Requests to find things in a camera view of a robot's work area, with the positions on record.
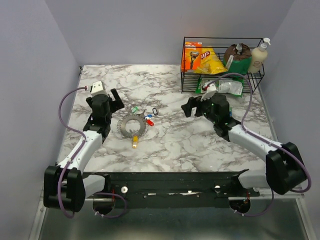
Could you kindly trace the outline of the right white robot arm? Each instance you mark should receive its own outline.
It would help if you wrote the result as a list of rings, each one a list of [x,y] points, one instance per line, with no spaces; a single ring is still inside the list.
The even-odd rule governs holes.
[[[272,141],[245,128],[230,115],[226,96],[215,93],[208,99],[190,97],[181,109],[187,118],[195,109],[195,117],[203,116],[213,123],[219,137],[247,149],[265,162],[264,170],[244,170],[230,183],[234,195],[241,196],[251,188],[269,188],[284,195],[310,180],[297,146],[291,142]]]

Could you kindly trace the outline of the green key tag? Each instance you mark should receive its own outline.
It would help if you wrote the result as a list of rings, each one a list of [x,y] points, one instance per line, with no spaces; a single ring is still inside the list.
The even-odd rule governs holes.
[[[138,110],[139,110],[138,107],[134,107],[134,108],[132,109],[132,113],[136,113]]]

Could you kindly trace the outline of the red key tag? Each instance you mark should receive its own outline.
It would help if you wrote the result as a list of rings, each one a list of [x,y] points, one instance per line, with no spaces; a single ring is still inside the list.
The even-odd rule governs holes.
[[[150,119],[146,119],[146,123],[151,127],[154,126],[154,123]]]

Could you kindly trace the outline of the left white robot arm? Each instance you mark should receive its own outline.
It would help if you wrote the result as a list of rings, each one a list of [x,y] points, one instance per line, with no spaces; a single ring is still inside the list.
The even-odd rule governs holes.
[[[116,89],[111,89],[111,95],[93,86],[85,86],[84,90],[90,91],[86,102],[92,112],[83,130],[78,132],[81,138],[63,161],[48,166],[44,172],[44,206],[60,209],[69,219],[81,210],[88,197],[114,195],[107,176],[94,173],[83,177],[83,172],[109,135],[112,114],[125,107]]]

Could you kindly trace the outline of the round metal keyring disc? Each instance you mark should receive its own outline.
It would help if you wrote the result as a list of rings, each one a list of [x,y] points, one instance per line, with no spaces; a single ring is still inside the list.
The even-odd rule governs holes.
[[[147,133],[145,116],[140,114],[127,114],[117,123],[117,129],[124,138],[142,137]]]

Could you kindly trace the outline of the yellow key tag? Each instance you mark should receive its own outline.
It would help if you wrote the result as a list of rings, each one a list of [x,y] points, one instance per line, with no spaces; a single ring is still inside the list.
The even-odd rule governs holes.
[[[132,148],[136,149],[138,146],[139,137],[137,135],[134,135],[132,138]]]

